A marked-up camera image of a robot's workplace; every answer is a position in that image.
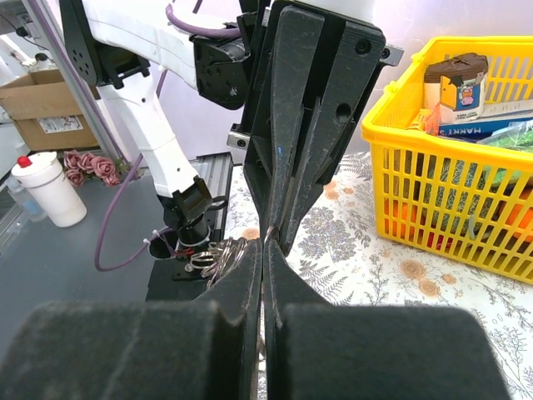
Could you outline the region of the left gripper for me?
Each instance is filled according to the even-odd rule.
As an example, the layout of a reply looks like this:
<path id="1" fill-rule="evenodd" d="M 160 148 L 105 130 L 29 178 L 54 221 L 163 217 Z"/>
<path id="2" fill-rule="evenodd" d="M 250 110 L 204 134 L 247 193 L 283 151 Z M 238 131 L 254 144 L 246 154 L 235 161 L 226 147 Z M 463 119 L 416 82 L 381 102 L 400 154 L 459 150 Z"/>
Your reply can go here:
<path id="1" fill-rule="evenodd" d="M 269 235 L 291 251 L 351 140 L 381 70 L 401 52 L 372 1 L 243 1 L 244 53 L 227 79 L 249 138 L 245 176 Z"/>

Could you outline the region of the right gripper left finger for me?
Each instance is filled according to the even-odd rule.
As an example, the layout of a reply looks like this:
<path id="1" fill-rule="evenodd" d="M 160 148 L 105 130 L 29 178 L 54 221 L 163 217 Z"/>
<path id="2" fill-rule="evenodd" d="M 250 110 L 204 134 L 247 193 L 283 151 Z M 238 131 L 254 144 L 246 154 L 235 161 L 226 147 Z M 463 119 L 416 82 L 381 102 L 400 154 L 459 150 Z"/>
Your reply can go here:
<path id="1" fill-rule="evenodd" d="M 50 302 L 1 365 L 4 399 L 254 399 L 262 245 L 190 302 Z"/>

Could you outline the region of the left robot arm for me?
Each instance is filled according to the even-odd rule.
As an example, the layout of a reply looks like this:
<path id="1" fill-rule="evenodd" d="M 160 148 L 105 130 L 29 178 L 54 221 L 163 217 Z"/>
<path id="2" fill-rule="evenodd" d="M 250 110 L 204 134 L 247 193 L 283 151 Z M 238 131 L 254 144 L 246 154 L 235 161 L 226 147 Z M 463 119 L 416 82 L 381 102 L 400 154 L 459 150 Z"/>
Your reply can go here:
<path id="1" fill-rule="evenodd" d="M 330 182 L 384 67 L 403 52 L 370 22 L 371 1 L 243 1 L 233 22 L 173 1 L 63 1 L 67 55 L 117 110 L 180 242 L 207 238 L 207 184 L 187 161 L 151 80 L 152 63 L 216 105 L 241 110 L 245 174 L 262 236 L 289 253 Z"/>

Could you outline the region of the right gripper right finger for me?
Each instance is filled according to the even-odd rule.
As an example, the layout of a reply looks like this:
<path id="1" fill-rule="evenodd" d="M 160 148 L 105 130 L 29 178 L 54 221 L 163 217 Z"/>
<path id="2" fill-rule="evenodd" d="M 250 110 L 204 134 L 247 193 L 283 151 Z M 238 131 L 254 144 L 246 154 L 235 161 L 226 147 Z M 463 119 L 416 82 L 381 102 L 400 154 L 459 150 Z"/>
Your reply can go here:
<path id="1" fill-rule="evenodd" d="M 455 307 L 328 303 L 263 248 L 271 399 L 507 399 L 488 339 Z"/>

